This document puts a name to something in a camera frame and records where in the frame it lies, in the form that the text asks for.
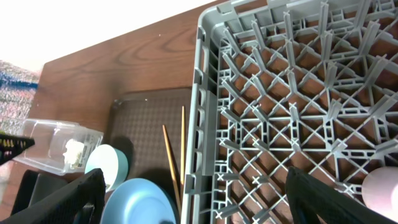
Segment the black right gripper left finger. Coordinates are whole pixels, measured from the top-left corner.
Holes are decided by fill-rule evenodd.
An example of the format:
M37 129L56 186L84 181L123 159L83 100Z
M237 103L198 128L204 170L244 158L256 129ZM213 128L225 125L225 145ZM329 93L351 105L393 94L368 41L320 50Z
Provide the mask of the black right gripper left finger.
M99 223L104 196L103 172L93 169L1 223Z

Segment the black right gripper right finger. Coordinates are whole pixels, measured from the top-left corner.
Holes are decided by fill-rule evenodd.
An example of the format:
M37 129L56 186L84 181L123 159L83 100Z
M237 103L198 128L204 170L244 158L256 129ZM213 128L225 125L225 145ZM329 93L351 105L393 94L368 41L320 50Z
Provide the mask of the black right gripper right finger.
M294 166L285 192L294 223L394 223Z

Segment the light blue rice bowl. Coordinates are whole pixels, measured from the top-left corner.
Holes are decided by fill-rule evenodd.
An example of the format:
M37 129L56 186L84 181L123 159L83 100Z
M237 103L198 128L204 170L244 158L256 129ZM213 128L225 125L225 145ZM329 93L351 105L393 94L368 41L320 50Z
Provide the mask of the light blue rice bowl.
M106 192L110 192L126 180L129 164L122 151L108 144L102 144L90 154L85 166L85 173L89 173L93 169L102 170Z

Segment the white paper napkin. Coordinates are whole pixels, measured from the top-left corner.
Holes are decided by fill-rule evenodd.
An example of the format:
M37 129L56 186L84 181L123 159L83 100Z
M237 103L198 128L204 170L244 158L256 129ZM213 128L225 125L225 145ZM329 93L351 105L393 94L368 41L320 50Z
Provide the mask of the white paper napkin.
M82 158L83 150L85 145L74 139L70 139L67 141L65 148L66 152L63 153L64 162L66 165L69 165L71 169L77 169L80 165L80 159Z

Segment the pink plastic cup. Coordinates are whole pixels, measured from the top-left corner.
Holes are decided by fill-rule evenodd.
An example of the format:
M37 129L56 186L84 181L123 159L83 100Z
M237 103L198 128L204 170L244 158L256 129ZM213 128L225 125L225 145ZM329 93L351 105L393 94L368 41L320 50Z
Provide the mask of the pink plastic cup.
M397 222L397 167L380 167L370 172L362 183L365 205Z

